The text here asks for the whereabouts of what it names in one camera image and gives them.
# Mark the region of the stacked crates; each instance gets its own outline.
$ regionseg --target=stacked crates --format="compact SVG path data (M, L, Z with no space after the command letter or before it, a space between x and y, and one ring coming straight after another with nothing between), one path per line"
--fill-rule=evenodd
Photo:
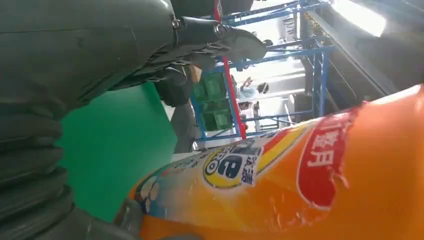
M201 120L206 131L233 128L225 80L221 72L206 73L193 86L194 99L200 106Z

